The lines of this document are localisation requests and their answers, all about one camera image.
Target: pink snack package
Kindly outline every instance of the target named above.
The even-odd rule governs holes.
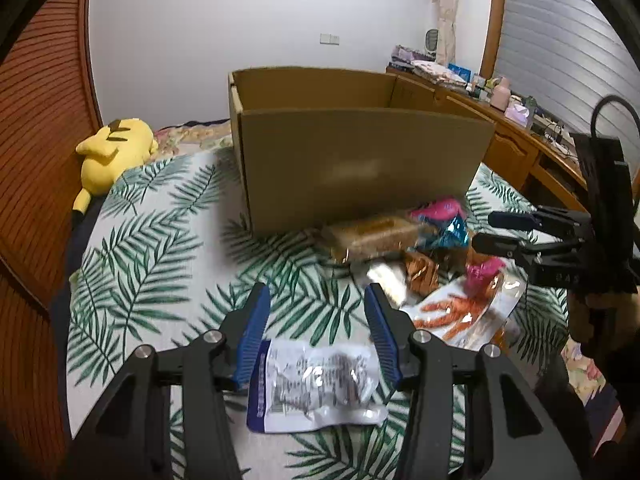
[[[480,265],[467,265],[466,280],[463,285],[465,294],[472,298],[484,291],[503,267],[504,262],[496,256],[492,256]]]
[[[430,203],[420,209],[411,211],[411,216],[421,221],[434,221],[444,222],[455,218],[456,215],[460,215],[463,220],[466,220],[466,214],[455,198],[443,198],[442,200],[436,200],[436,202]]]

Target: pikachu plush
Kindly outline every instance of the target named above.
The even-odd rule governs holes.
[[[119,119],[76,146],[84,155],[80,180],[82,190],[74,201],[74,215],[84,216],[92,196],[107,194],[118,177],[141,166],[158,149],[151,128],[140,119]]]

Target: wall outlet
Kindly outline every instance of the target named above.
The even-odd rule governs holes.
[[[340,36],[333,34],[320,34],[320,43],[326,45],[340,45]]]

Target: white snack bag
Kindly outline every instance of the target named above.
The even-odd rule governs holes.
[[[246,423],[257,433],[313,431],[337,424],[381,424],[373,404],[380,382],[371,346],[314,348],[304,341],[263,341],[249,386]]]

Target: bed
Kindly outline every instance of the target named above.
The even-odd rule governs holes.
[[[63,352],[71,435],[136,346],[145,342],[160,351],[188,344],[241,307],[258,280],[270,285],[272,304],[285,306],[272,308],[266,337],[319,345],[369,340],[362,289],[348,271],[323,264],[310,231],[264,240],[250,236],[228,123],[170,128],[158,138],[156,158],[125,172],[78,231],[82,241],[76,244],[86,248],[76,250],[75,263],[70,263],[77,270],[70,277]],[[531,209],[482,164],[466,198],[468,224],[476,232],[491,229],[486,218],[492,210]],[[549,240],[536,232],[529,237]],[[511,318],[520,337],[510,356],[533,384],[566,341],[566,292],[529,286]],[[391,478],[409,399],[384,384],[375,396],[390,412],[380,428],[341,426],[270,435],[247,429],[245,397],[226,396],[244,477]],[[459,390],[454,409],[451,468],[463,461],[464,402]],[[171,414],[174,477],[182,479],[178,387],[172,389]]]

